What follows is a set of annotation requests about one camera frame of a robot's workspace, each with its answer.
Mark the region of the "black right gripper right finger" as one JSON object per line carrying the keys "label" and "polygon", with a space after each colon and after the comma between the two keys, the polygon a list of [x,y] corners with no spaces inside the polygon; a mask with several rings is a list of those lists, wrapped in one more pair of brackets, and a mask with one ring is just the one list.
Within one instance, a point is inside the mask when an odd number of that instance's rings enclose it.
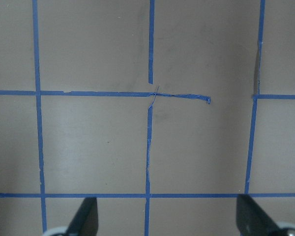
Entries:
{"label": "black right gripper right finger", "polygon": [[295,224],[275,222],[248,194],[236,198],[236,226],[242,236],[295,236]]}

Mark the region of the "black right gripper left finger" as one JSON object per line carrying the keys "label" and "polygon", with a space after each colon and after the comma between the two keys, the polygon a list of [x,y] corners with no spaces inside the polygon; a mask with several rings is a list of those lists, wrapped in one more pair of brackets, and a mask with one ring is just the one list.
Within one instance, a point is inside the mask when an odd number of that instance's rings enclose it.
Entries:
{"label": "black right gripper left finger", "polygon": [[96,197],[83,200],[70,224],[55,227],[43,233],[43,236],[96,236],[98,233],[98,206]]}

